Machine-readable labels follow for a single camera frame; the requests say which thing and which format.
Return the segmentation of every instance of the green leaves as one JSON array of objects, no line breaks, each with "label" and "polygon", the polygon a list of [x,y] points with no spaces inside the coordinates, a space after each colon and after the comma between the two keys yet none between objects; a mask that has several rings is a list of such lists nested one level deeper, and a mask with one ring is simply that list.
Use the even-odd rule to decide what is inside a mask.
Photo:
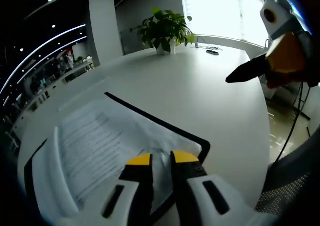
[{"label": "green leaves", "polygon": [[171,52],[170,39],[167,40],[166,38],[162,38],[161,45],[166,52]]},{"label": "green leaves", "polygon": [[154,47],[158,49],[159,46],[160,46],[160,43],[161,43],[160,38],[156,38],[155,41],[154,41],[154,43],[153,43],[153,44],[154,44]]},{"label": "green leaves", "polygon": [[188,40],[188,42],[194,42],[195,41],[195,35],[194,35],[194,33],[190,33],[190,34],[187,34],[186,36],[186,39]]},{"label": "green leaves", "polygon": [[152,7],[152,12],[155,14],[158,11],[160,11],[160,9],[158,7]]},{"label": "green leaves", "polygon": [[195,35],[187,26],[186,18],[180,13],[174,13],[172,10],[160,10],[157,7],[152,8],[153,16],[144,19],[142,24],[134,29],[141,34],[141,39],[150,47],[162,48],[171,52],[170,40],[176,39],[176,45],[195,40]]}]

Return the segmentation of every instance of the remote control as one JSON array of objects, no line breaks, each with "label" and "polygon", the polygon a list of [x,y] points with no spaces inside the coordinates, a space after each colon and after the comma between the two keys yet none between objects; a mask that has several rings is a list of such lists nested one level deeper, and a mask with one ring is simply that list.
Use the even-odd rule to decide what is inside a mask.
[{"label": "remote control", "polygon": [[212,51],[212,50],[207,50],[206,52],[214,54],[214,55],[219,55],[219,52],[215,52],[215,51]]}]

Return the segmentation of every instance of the white flower pot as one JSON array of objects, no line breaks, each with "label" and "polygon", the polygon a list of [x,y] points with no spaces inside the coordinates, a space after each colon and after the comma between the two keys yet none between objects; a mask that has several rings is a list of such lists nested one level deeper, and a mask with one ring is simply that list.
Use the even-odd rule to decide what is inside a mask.
[{"label": "white flower pot", "polygon": [[170,46],[171,46],[171,53],[165,51],[165,50],[162,48],[162,45],[161,45],[161,44],[160,44],[160,46],[158,47],[158,49],[156,50],[156,53],[157,53],[158,55],[175,54],[175,53],[176,53],[176,39],[175,39],[175,38],[172,38],[172,39],[170,40]]}]

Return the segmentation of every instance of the tiled floor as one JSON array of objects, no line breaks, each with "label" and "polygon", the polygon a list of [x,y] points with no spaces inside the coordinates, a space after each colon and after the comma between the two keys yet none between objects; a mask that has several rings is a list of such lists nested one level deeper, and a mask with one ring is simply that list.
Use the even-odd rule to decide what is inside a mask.
[{"label": "tiled floor", "polygon": [[[270,163],[273,163],[280,154],[295,120],[293,109],[277,99],[267,102],[270,122]],[[308,138],[309,120],[300,116],[291,139],[284,150],[282,157],[302,145]]]}]

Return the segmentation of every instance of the window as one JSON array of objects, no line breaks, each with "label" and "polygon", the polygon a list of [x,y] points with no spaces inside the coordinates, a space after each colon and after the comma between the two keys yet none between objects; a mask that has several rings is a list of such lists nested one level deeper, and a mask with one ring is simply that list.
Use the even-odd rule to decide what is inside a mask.
[{"label": "window", "polygon": [[260,16],[264,0],[184,0],[195,34],[242,39],[265,46],[269,38]]}]

